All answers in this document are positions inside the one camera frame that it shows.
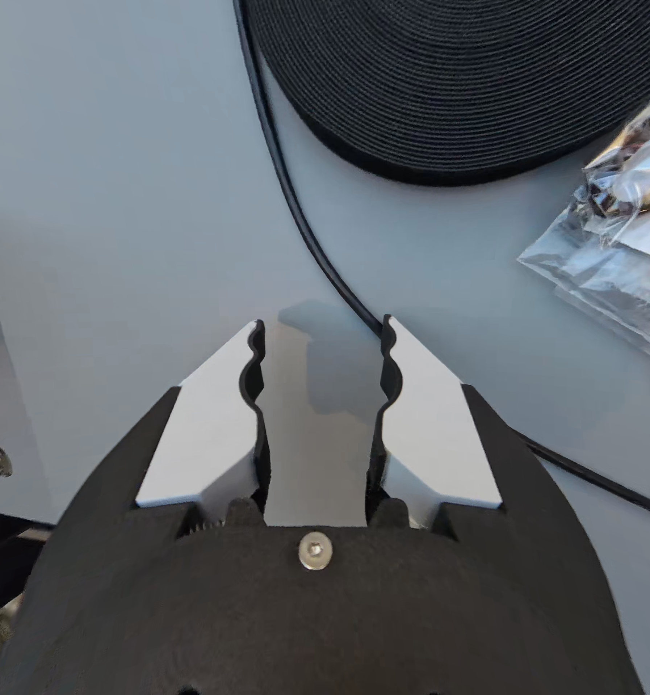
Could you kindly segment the clear bag of metal parts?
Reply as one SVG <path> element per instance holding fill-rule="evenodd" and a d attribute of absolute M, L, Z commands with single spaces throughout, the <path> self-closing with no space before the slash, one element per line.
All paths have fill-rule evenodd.
<path fill-rule="evenodd" d="M 566 208 L 518 262 L 555 285 L 554 293 L 650 355 L 650 254 L 604 245 Z"/>

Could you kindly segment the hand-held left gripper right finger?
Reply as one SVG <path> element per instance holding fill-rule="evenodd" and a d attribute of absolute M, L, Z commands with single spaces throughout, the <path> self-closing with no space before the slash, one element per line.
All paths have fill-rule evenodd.
<path fill-rule="evenodd" d="M 402 500 L 414 527 L 432 527 L 443 504 L 500 509 L 461 379 L 392 315 L 383 319 L 381 389 L 364 509 L 372 525 L 386 499 Z"/>

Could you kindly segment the black velcro tape roll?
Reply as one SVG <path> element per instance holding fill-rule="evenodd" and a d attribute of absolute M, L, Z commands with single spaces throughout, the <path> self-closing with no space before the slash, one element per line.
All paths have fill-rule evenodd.
<path fill-rule="evenodd" d="M 466 186 L 550 163 L 650 100 L 650 1 L 245 1 L 286 99 L 379 177 Z"/>

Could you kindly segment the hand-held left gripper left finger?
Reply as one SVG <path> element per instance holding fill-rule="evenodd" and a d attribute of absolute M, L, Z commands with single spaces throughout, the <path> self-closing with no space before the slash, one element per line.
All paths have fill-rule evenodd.
<path fill-rule="evenodd" d="M 265 335 L 262 320 L 249 322 L 180 384 L 138 507 L 190 502 L 217 522 L 234 499 L 251 498 L 264 513 L 271 460 L 257 398 Z"/>

